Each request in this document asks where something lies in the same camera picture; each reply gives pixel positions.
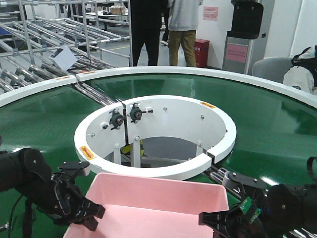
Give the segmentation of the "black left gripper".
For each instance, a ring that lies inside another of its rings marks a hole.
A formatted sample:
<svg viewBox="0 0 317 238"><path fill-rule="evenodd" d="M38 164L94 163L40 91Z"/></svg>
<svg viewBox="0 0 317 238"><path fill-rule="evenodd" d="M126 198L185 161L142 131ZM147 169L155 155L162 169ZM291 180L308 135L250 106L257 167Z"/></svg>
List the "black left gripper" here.
<svg viewBox="0 0 317 238"><path fill-rule="evenodd" d="M40 200L38 210L48 215L56 225L75 223L96 231L99 222L95 218L102 219L106 209L84 197L75 184L77 176L87 176L90 173L90 163L63 162L58 169L58 172L51 175L48 191Z"/></svg>

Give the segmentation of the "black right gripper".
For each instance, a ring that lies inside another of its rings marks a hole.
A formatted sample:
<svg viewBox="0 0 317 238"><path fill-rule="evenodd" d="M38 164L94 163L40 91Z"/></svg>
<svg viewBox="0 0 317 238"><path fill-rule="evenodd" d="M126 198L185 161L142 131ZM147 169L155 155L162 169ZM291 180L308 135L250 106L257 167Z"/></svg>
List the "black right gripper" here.
<svg viewBox="0 0 317 238"><path fill-rule="evenodd" d="M266 183L236 172L226 172L222 181L226 188L239 193L241 201L229 211L201 212L199 225L223 232L226 238L268 238L261 215Z"/></svg>

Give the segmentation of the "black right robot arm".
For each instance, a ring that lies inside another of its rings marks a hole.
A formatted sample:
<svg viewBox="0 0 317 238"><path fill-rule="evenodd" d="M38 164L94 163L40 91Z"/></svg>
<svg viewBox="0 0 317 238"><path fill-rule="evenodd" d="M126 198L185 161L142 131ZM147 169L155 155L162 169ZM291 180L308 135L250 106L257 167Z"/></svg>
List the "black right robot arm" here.
<svg viewBox="0 0 317 238"><path fill-rule="evenodd" d="M277 184L267 188L261 179L227 171L222 185L237 191L241 201L227 211L202 212L198 224L208 226L222 238L281 238L317 233L317 178L313 172L316 157L307 160L311 184Z"/></svg>

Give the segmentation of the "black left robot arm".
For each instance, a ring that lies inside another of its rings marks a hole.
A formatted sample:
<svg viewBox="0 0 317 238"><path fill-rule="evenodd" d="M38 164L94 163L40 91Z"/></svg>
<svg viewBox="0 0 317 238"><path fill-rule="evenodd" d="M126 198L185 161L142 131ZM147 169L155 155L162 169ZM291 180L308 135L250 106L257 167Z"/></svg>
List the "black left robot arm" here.
<svg viewBox="0 0 317 238"><path fill-rule="evenodd" d="M0 154L0 190L16 189L36 204L56 225L84 225L95 231L105 208L86 198L75 184L77 176L87 176L89 162L63 162L53 173L39 150L23 148Z"/></svg>

